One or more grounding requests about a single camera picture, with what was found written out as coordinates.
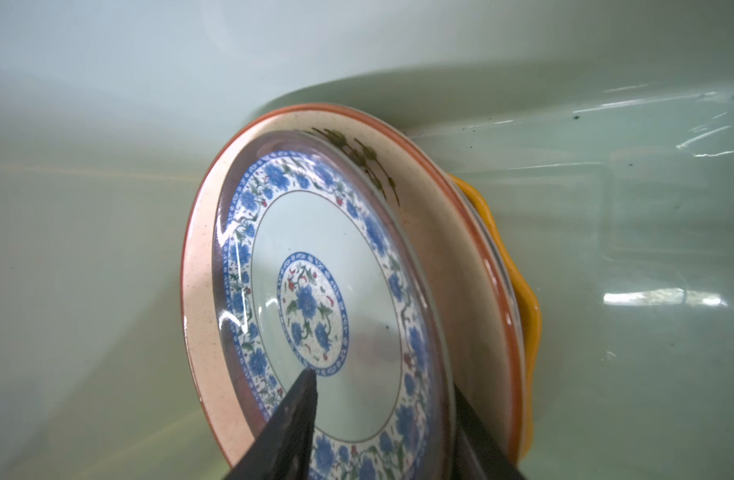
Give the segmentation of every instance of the beige plate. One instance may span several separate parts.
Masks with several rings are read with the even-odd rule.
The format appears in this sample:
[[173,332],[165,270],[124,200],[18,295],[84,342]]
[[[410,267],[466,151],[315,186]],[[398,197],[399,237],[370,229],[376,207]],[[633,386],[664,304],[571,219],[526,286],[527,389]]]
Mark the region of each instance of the beige plate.
[[183,331],[199,399],[227,460],[238,462],[253,436],[220,346],[210,278],[213,222],[233,159],[252,139],[275,130],[320,134],[363,165],[384,192],[429,279],[455,384],[515,462],[525,414],[525,354],[497,253],[447,176],[410,140],[381,120],[331,104],[282,108],[242,129],[217,156],[193,204],[181,272]]

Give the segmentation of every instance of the yellow plate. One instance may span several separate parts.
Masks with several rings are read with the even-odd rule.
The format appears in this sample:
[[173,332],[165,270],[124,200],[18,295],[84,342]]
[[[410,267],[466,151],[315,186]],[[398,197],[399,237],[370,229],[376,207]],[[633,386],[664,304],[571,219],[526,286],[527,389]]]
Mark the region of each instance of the yellow plate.
[[450,178],[463,190],[463,193],[476,209],[482,221],[487,226],[487,231],[492,236],[497,249],[503,259],[503,263],[508,270],[508,276],[511,277],[511,284],[514,286],[516,294],[516,302],[519,306],[519,315],[521,316],[521,329],[525,342],[525,376],[527,378],[526,396],[525,396],[525,429],[521,440],[521,448],[519,458],[523,458],[532,445],[532,373],[535,370],[535,359],[537,358],[537,349],[541,344],[541,331],[543,330],[543,319],[541,317],[541,306],[537,302],[537,297],[532,291],[525,278],[516,268],[516,264],[508,255],[501,236],[497,233],[495,218],[487,206],[485,198],[469,184],[460,178],[450,175]]

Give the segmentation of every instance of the blue floral plate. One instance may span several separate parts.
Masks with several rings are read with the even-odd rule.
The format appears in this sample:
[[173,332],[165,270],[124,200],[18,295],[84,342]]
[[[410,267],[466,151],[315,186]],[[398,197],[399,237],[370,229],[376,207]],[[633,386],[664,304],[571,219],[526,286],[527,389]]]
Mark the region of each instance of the blue floral plate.
[[225,170],[211,260],[219,338],[252,436],[310,368],[311,478],[449,474],[439,318],[384,198],[350,159],[301,132],[249,142]]

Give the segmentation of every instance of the oval floral medallion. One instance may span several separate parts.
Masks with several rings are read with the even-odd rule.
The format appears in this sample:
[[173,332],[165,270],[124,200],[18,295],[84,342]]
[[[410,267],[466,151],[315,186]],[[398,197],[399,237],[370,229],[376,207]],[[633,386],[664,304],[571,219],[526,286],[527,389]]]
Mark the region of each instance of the oval floral medallion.
[[333,276],[314,255],[297,252],[282,264],[276,297],[298,360],[317,375],[334,375],[349,351],[349,318]]
[[[429,420],[439,414],[431,403],[432,353],[415,291],[367,201],[324,161],[295,151],[267,154],[247,168],[233,193],[227,239],[221,242],[225,308],[234,320],[229,328],[253,398],[268,421],[285,395],[261,338],[250,276],[263,216],[276,200],[294,191],[328,200],[359,231],[385,280],[401,348],[398,395],[385,423],[374,435],[354,442],[316,427],[309,477],[415,478],[429,442]],[[274,300],[289,346],[319,375],[343,374],[349,323],[335,279],[314,255],[304,252],[288,256],[279,268]]]

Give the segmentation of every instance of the blue floral border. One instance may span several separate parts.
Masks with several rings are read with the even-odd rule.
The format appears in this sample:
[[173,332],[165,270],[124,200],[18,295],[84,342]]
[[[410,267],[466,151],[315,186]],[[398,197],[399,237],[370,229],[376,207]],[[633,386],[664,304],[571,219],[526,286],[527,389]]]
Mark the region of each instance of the blue floral border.
[[[284,314],[282,308],[282,282],[284,281],[284,273],[287,271],[287,267],[295,260],[307,260],[310,263],[314,264],[316,268],[320,269],[331,287],[333,288],[333,291],[335,292],[335,298],[338,301],[340,318],[343,322],[343,344],[340,347],[340,352],[338,353],[337,360],[335,360],[335,362],[331,366],[325,369],[318,369],[314,367],[309,363],[308,360],[303,357],[303,355],[300,354],[300,351],[295,346],[295,342],[293,342],[293,339],[290,338],[289,332],[284,325]],[[343,297],[340,295],[340,288],[338,288],[338,283],[335,282],[335,278],[333,278],[333,275],[329,272],[329,270],[327,270],[327,267],[324,266],[320,259],[316,258],[312,254],[307,254],[306,252],[295,252],[294,254],[288,256],[286,260],[282,263],[282,268],[279,269],[279,279],[276,281],[276,299],[279,301],[279,320],[282,322],[282,330],[284,330],[284,336],[287,339],[289,346],[293,348],[295,356],[298,357],[298,360],[300,360],[300,362],[303,363],[305,366],[313,369],[316,372],[316,375],[332,376],[336,374],[337,371],[340,370],[340,367],[343,366],[343,363],[345,363],[345,356],[349,352],[349,316],[345,312],[345,304],[343,303]]]
[[249,264],[254,237],[271,203],[295,190],[317,194],[337,205],[367,240],[393,297],[403,351],[399,398],[388,422],[375,436],[356,443],[328,437],[315,428],[309,477],[415,478],[428,445],[429,425],[439,414],[431,403],[429,357],[434,353],[428,348],[419,302],[391,239],[369,204],[339,173],[300,152],[276,151],[250,165],[234,192],[227,217],[223,288],[227,310],[235,317],[230,327],[234,345],[253,398],[268,421],[285,393],[270,368],[253,314]]

